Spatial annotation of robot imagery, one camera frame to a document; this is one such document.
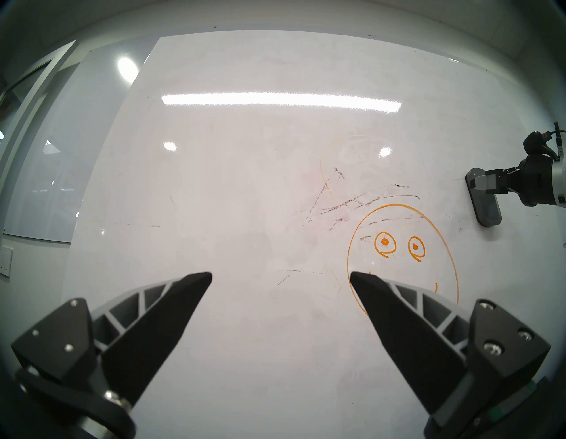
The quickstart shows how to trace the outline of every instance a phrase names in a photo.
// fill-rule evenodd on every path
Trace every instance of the faint orange marker mark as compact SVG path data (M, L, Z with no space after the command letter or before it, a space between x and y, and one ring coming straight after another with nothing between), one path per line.
M356 234L356 232L359 229L359 226L362 225L362 223L366 220L366 218L368 216L370 216L371 214L377 212L380 209L383 209L385 207L393 207L393 206L397 206L397 207L406 207L409 210L412 210L413 212L418 213L419 215L421 215L424 219L426 219L428 221L428 223L432 226L432 228L436 231L436 233L438 233L438 236L440 236L440 239L442 240L442 243L444 244L444 246L446 247L446 251L448 252L448 256L450 256L450 261L452 262L452 267L454 268L454 275L456 276L456 304L458 304L460 302L460 286L458 284L458 273L456 273L456 264L454 264L454 259L452 258L452 253L450 253L450 249L448 248L448 244L446 244L446 241L444 240L444 238L442 237L442 235L440 234L440 231L437 229L437 227L432 223L432 221L430 219L428 219L428 217L421 212L420 210L415 209L414 207L410 207L407 206L406 204L386 204L385 206L380 206L377 209L373 209L369 214L367 214L366 216L363 217L363 219L359 222L358 226L355 228L354 233L352 235L352 238L350 240L350 245L348 246L348 257L346 258L346 274L348 276L348 283L350 284L350 289L352 291L352 295L354 296L354 299L356 300L356 302L358 303L358 306L360 307L360 309L364 312L365 315L367 315L366 310L363 308L362 304L359 302L358 300L358 296L356 295L356 293L354 292L354 287L352 287L352 284L350 282L350 249L352 247L352 242L354 241L354 236Z

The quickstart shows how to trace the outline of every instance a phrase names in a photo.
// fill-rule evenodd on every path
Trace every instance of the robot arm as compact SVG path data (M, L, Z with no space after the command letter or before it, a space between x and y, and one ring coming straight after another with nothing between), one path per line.
M554 127L553 132L534 131L527 136L523 147L528 155L518 166L492 169L485 171L484 175L472 176L468 179L469 188L485 194L513 191L529 207L539 203L566 207L566 161L558 122L554 123ZM558 154L546 145L553 134L556 134Z

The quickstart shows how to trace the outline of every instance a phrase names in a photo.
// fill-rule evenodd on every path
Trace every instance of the orange marker drawing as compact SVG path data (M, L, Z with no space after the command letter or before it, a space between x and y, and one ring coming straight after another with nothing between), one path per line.
M378 250L378 237L379 237L379 235L387 235L387 236L389 236L389 237L393 240L393 243L395 244L395 248L394 248L393 250L391 250L390 252L380 252L380 251ZM383 237L383 239L381 240L381 243L382 243L383 245L389 245L389 240L388 240L386 237ZM389 256L387 256L387 254L389 254L389 253L394 253L395 250L397 250L397 243L395 242L395 238L393 238L393 236L391 236L390 233L387 233L387 232L379 232L377 235L375 235L374 248L375 248L375 251L378 252L381 256L383 256L384 258L389 258Z
M356 295L356 293L354 292L354 287L352 286L351 282L350 282L350 249L352 247L352 242L354 241L354 236L356 234L356 232L358 231L359 227L362 225L362 223L372 214L374 214L375 212L377 212L378 210L381 210L383 208L386 207L405 207L409 210L412 210L415 213L418 213L421 217L423 217L431 226L432 228L435 230L435 232L438 234L438 236L440 237L440 239L442 240L442 243L444 244L444 247L446 248L446 251L448 252L448 256L450 257L450 261L452 262L452 268L454 269L454 276L456 277L456 304L458 304L460 302L460 286L458 283L458 273L456 272L456 264L454 264L454 259L452 258L452 253L450 253L450 249L448 248L448 244L446 244L446 241L444 240L444 237L441 235L440 231L437 229L437 227L433 224L433 222L428 219L428 217L421 212L420 210L415 209L414 207L411 206L407 206L406 204L385 204L384 206L380 206L377 209L372 210L370 213L368 213L365 217L363 217L363 219L359 222L358 226L355 228L354 233L352 234L352 238L350 239L350 245L348 246L348 256L346 257L346 274L348 276L348 283L350 284L350 290L352 292L352 295L354 296L354 299L356 300L356 302L358 303L358 306L360 307L360 309L364 312L365 315L367 315L366 310L363 308L362 304L359 302L358 300L358 296ZM388 258L388 256L385 256L383 254L383 252L380 252L377 249L377 236L376 239L374 241L374 246L376 247L376 250L378 253L380 253L382 256ZM423 255L422 256L417 256L417 257L423 257L425 251L425 246L423 245Z
M411 250L411 239L413 239L413 238L415 238L416 240L418 240L421 243L421 247L423 249L423 254L414 254L413 251ZM419 249L419 246L415 243L413 243L412 247L413 247L413 250ZM422 262L419 258L422 258L422 257L425 256L426 250L425 250L425 245L423 244L423 241L418 236L411 236L411 238L409 238L409 242L407 242L407 248L409 249L409 253L415 259L415 261Z

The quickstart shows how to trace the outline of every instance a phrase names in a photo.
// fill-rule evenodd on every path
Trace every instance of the bolt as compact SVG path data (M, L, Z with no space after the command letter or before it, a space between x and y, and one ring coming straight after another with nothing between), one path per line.
M496 357L499 357L503 353L503 348L495 343L485 343L483 348Z
M117 404L120 401L120 397L116 392L112 392L111 390L107 390L104 392L104 398L108 401L112 401L114 404Z
M479 306L481 306L483 309L493 309L494 306L488 302L480 302Z
M533 336L531 335L530 332L525 331L525 330L519 330L518 332L519 337L524 338L526 342L530 341L533 339Z

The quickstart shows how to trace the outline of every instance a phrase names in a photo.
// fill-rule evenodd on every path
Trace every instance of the drawn eye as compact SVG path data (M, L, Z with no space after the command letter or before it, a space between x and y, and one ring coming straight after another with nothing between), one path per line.
M426 254L425 245L423 241L418 236L411 236L409 242L407 243L409 248L409 253L417 262L422 262L419 258L422 258Z
M388 254L394 253L397 250L397 243L395 238L387 232L379 232L374 239L375 251L384 258L389 258Z

